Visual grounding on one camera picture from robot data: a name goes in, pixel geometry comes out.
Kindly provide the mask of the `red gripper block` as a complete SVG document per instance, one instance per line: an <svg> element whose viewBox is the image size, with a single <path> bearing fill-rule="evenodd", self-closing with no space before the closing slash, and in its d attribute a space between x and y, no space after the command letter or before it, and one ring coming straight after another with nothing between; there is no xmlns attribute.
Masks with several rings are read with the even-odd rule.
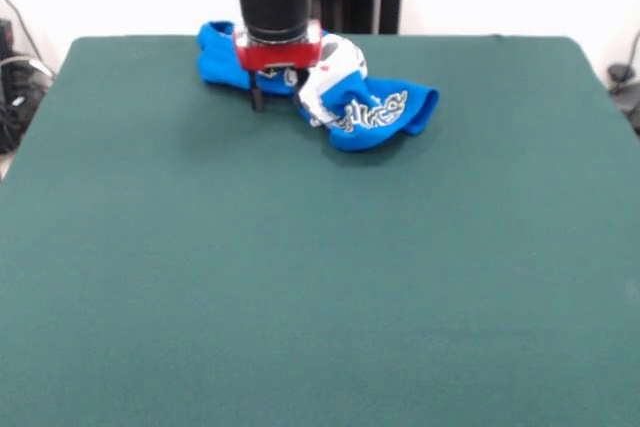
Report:
<svg viewBox="0 0 640 427"><path fill-rule="evenodd" d="M297 69L293 100L298 111L304 109L301 90L308 80L308 68L321 56L322 30L308 29L300 38L284 43L264 43L254 39L246 29L233 31L233 44L241 67L249 72L252 109L264 111L262 90L257 83L257 71L274 68Z"/></svg>

